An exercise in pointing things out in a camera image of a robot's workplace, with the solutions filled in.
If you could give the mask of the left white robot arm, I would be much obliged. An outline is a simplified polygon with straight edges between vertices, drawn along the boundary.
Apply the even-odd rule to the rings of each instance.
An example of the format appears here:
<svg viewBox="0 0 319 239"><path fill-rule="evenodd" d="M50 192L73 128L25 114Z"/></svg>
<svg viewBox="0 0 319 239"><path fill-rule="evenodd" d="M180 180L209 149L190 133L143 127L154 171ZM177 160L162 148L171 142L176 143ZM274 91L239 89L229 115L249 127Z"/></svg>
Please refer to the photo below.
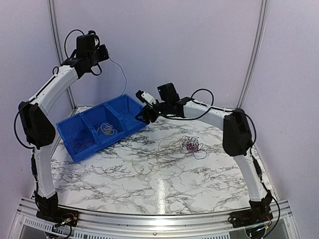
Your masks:
<svg viewBox="0 0 319 239"><path fill-rule="evenodd" d="M98 35L90 30L76 38L76 49L64 60L56 73L26 102L18 106L27 143L23 147L32 151L35 162L37 195L49 199L56 195L51 174L50 154L56 129L48 119L48 114L73 83L84 74L92 73L92 68L108 60L108 50L100 43Z"/></svg>

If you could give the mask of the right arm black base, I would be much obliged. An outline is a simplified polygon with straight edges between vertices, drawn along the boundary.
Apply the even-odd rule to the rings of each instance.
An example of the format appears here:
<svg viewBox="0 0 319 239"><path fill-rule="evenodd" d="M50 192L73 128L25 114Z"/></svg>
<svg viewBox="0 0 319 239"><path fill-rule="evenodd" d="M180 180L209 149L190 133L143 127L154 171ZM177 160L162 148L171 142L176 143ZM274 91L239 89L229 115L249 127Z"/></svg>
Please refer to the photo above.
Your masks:
<svg viewBox="0 0 319 239"><path fill-rule="evenodd" d="M272 194L268 191L266 197L261 201L255 202L250 200L250 208L231 212L228 222L232 224L233 228L239 228L272 220L273 214L270 207L272 199Z"/></svg>

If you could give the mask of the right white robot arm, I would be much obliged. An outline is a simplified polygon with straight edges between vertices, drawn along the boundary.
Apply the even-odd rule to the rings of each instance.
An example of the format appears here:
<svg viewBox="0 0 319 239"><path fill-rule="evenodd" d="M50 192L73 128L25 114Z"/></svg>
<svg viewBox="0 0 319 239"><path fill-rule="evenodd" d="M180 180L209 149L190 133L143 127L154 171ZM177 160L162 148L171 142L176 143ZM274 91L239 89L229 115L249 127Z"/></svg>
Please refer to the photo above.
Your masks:
<svg viewBox="0 0 319 239"><path fill-rule="evenodd" d="M158 117L171 120L199 120L222 130L222 146L226 154L233 157L246 182L250 205L247 219L259 222L266 215L261 203L271 199L271 193L262 180L258 162L248 159L247 153L255 144L256 129L251 118L240 108L234 110L214 107L196 101L193 97L180 98L173 83L158 87L160 100L145 91L137 91L136 97L145 104L136 119L146 124Z"/></svg>

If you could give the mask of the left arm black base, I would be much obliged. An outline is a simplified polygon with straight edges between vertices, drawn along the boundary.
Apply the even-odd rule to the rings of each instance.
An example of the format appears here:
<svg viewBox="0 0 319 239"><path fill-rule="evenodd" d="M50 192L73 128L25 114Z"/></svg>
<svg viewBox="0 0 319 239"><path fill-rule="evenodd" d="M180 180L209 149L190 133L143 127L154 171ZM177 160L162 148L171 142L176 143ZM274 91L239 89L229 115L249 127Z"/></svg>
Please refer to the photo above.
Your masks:
<svg viewBox="0 0 319 239"><path fill-rule="evenodd" d="M63 222L75 227L78 223L79 212L72 209L61 208L58 205L58 195L46 198L35 193L35 203L38 208L36 217L62 225Z"/></svg>

